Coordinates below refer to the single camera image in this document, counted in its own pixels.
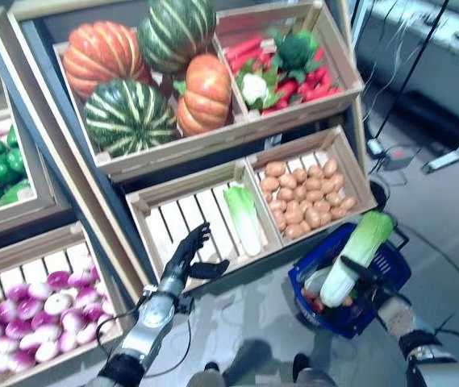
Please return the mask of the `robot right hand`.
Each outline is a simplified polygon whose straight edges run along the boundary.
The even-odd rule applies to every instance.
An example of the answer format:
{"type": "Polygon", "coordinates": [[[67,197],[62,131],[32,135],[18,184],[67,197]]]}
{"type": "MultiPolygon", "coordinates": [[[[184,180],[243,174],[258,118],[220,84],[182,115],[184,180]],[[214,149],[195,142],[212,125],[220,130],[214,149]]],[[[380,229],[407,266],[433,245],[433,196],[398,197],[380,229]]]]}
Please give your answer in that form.
{"type": "Polygon", "coordinates": [[[341,261],[345,268],[358,276],[357,296],[372,311],[378,312],[391,298],[398,296],[394,284],[381,273],[366,268],[347,256],[342,256],[341,261]]]}

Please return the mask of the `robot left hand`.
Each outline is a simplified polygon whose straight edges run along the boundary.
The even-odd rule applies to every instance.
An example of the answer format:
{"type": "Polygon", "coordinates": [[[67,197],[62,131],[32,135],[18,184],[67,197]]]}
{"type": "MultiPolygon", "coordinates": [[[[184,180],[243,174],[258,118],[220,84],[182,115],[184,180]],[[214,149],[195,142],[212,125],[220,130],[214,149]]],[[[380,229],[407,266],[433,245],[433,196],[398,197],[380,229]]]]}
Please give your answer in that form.
{"type": "Polygon", "coordinates": [[[194,228],[179,244],[161,275],[158,290],[179,296],[191,277],[198,280],[213,280],[221,277],[230,264],[229,260],[219,263],[193,262],[198,250],[211,236],[210,224],[202,223],[194,228]]]}

